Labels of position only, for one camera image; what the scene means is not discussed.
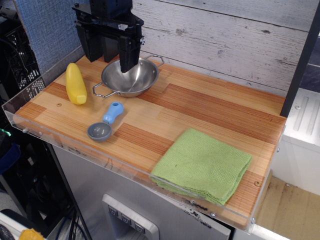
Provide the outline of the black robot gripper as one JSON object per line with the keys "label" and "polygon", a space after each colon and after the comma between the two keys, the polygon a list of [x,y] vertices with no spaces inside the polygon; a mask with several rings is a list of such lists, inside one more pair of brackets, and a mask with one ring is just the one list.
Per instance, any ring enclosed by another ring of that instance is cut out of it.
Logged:
{"label": "black robot gripper", "polygon": [[128,72],[138,64],[144,21],[132,13],[131,0],[91,0],[75,3],[76,30],[90,62],[104,55],[102,37],[118,40],[120,70]]}

